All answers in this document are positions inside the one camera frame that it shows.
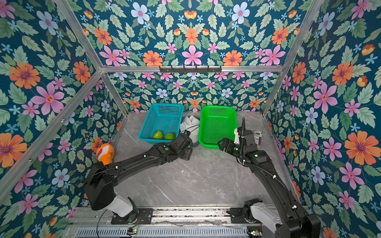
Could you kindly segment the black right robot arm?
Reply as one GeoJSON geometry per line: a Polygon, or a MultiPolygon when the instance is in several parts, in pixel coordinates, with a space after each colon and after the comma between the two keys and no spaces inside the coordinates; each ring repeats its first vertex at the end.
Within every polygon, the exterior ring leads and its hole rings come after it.
{"type": "Polygon", "coordinates": [[[234,156],[260,180],[275,205],[268,208],[260,199],[245,202],[241,215],[249,223],[259,221],[277,238],[318,238],[320,219],[309,213],[279,177],[269,155],[260,149],[262,133],[246,129],[246,120],[237,129],[238,142],[224,138],[218,142],[221,151],[234,156]]]}

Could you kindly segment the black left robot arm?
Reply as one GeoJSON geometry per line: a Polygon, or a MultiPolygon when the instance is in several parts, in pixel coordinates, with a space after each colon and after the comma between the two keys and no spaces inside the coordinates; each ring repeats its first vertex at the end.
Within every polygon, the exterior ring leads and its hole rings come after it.
{"type": "Polygon", "coordinates": [[[193,142],[190,132],[179,134],[170,143],[158,143],[137,156],[104,165],[98,162],[91,167],[83,187],[93,211],[107,209],[120,218],[133,222],[138,209],[131,198],[117,195],[114,187],[123,180],[146,169],[164,165],[177,159],[189,160],[193,142]]]}

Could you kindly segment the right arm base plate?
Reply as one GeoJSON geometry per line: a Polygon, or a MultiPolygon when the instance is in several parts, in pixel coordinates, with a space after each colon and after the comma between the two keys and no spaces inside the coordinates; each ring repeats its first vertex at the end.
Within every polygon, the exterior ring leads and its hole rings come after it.
{"type": "Polygon", "coordinates": [[[243,207],[231,207],[226,213],[230,216],[233,224],[259,224],[260,220],[255,219],[247,205],[243,207]]]}

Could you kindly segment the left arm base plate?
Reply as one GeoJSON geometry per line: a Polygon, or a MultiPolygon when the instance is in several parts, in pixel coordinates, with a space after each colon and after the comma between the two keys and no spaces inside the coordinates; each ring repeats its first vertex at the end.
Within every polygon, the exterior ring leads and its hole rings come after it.
{"type": "Polygon", "coordinates": [[[113,214],[111,220],[112,225],[148,225],[153,218],[152,208],[138,208],[134,209],[130,214],[125,217],[120,217],[116,213],[113,214]]]}

